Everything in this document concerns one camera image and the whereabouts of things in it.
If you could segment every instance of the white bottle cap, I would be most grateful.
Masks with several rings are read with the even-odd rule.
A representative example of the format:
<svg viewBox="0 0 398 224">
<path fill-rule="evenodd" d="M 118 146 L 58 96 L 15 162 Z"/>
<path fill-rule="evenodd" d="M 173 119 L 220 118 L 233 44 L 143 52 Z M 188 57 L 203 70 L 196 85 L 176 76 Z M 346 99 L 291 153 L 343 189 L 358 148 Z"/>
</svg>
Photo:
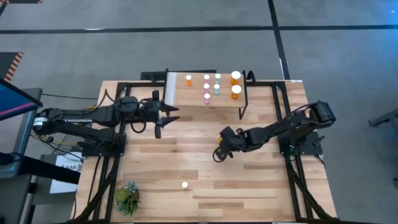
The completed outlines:
<svg viewBox="0 0 398 224">
<path fill-rule="evenodd" d="M 232 76 L 233 79 L 237 80 L 237 79 L 240 79 L 240 78 L 241 78 L 241 73 L 238 72 L 238 71 L 233 71 L 233 72 L 231 73 L 231 76 Z"/>
<path fill-rule="evenodd" d="M 232 92 L 235 94 L 239 94 L 242 92 L 242 88 L 239 85 L 232 86 Z"/>
</svg>

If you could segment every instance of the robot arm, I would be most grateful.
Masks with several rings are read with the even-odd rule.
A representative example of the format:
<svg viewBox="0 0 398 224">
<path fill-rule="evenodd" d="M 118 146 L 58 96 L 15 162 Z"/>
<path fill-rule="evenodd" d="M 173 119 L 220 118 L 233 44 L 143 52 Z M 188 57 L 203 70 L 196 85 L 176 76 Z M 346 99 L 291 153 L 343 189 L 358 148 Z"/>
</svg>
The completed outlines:
<svg viewBox="0 0 398 224">
<path fill-rule="evenodd" d="M 297 108 L 284 119 L 265 128 L 251 128 L 245 131 L 238 129 L 235 134 L 228 126 L 220 132 L 220 146 L 214 151 L 213 158 L 216 162 L 222 162 L 227 156 L 232 158 L 232 152 L 254 151 L 261 148 L 270 138 L 283 133 L 288 133 L 289 144 L 297 147 L 305 142 L 305 138 L 314 129 L 327 128 L 335 121 L 335 115 L 328 103 L 318 101 Z"/>
<path fill-rule="evenodd" d="M 171 111 L 177 110 L 178 108 L 166 105 L 159 100 L 159 91 L 153 91 L 152 98 L 146 98 L 140 102 L 134 96 L 125 96 L 114 101 L 112 105 L 97 107 L 93 110 L 45 109 L 37 114 L 33 130 L 39 136 L 64 133 L 83 137 L 85 142 L 78 142 L 78 145 L 83 147 L 83 156 L 86 154 L 85 147 L 91 148 L 87 156 L 95 156 L 95 148 L 101 151 L 99 155 L 105 155 L 106 152 L 115 151 L 115 147 L 124 148 L 125 134 L 114 131 L 114 127 L 120 122 L 124 121 L 131 125 L 144 123 L 144 127 L 146 127 L 146 122 L 153 122 L 155 123 L 155 137 L 160 138 L 160 129 L 179 119 L 178 116 L 169 117 Z M 161 117 L 160 111 L 166 112 L 167 117 Z M 88 125 L 92 123 L 107 128 L 89 128 Z"/>
</svg>

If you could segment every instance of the black floor stripe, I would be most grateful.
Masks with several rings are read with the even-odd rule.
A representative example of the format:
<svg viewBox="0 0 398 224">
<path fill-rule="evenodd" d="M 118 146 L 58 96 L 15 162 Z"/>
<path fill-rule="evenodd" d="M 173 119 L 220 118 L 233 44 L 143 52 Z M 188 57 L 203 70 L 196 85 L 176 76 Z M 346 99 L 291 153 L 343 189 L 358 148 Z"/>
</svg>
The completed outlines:
<svg viewBox="0 0 398 224">
<path fill-rule="evenodd" d="M 6 9 L 6 7 L 7 7 L 7 4 L 6 4 L 6 3 L 3 3 L 3 4 L 1 5 L 1 7 L 0 7 L 0 17 L 1 17 L 2 12 L 4 12 L 4 10 Z"/>
<path fill-rule="evenodd" d="M 0 34 L 103 34 L 135 32 L 199 32 L 199 31 L 256 31 L 272 30 L 271 26 L 203 26 L 203 27 L 153 27 L 153 28 L 109 28 L 109 29 L 44 29 L 44 30 L 0 30 Z"/>
<path fill-rule="evenodd" d="M 398 29 L 398 25 L 358 25 L 358 26 L 281 26 L 279 30 L 381 30 Z"/>
<path fill-rule="evenodd" d="M 274 34 L 275 34 L 276 46 L 278 48 L 280 64 L 282 66 L 282 75 L 284 79 L 290 80 L 290 74 L 289 74 L 289 69 L 287 68 L 284 45 L 282 43 L 282 37 L 280 36 L 279 25 L 276 17 L 276 11 L 273 0 L 268 0 L 268 5 L 269 5 L 269 11 L 271 13 L 272 26 L 274 28 Z"/>
<path fill-rule="evenodd" d="M 0 7 L 0 15 L 7 4 Z M 140 33 L 140 32 L 200 32 L 200 31 L 257 31 L 274 30 L 277 44 L 283 49 L 280 31 L 287 30 L 383 30 L 398 29 L 398 25 L 363 25 L 363 26 L 202 26 L 202 27 L 151 27 L 151 28 L 106 28 L 106 29 L 34 29 L 34 30 L 0 30 L 0 34 L 106 34 L 106 33 Z"/>
<path fill-rule="evenodd" d="M 37 4 L 39 0 L 10 0 L 10 4 Z"/>
</svg>

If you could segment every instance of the succulent plant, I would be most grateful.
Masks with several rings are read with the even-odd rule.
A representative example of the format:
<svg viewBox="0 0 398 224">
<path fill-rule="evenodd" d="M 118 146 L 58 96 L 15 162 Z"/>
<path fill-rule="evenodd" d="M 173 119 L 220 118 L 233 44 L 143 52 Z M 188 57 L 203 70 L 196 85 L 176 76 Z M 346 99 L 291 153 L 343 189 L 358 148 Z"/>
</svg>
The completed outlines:
<svg viewBox="0 0 398 224">
<path fill-rule="evenodd" d="M 132 216 L 132 214 L 138 209 L 138 203 L 141 203 L 139 200 L 137 182 L 129 181 L 127 185 L 117 189 L 115 200 L 118 204 L 118 212 L 123 212 L 124 215 L 130 214 L 130 216 Z"/>
</svg>

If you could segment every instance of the ping pong ball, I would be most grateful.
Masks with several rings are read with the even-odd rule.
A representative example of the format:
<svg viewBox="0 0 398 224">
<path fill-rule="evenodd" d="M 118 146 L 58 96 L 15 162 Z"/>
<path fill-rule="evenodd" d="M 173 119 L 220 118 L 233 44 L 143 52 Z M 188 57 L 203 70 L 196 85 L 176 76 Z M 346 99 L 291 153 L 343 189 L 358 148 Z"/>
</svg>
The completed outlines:
<svg viewBox="0 0 398 224">
<path fill-rule="evenodd" d="M 187 182 L 185 182 L 185 181 L 184 181 L 184 182 L 182 182 L 182 187 L 183 187 L 183 188 L 187 188 L 187 187 L 188 187 L 188 183 L 187 183 Z"/>
</svg>

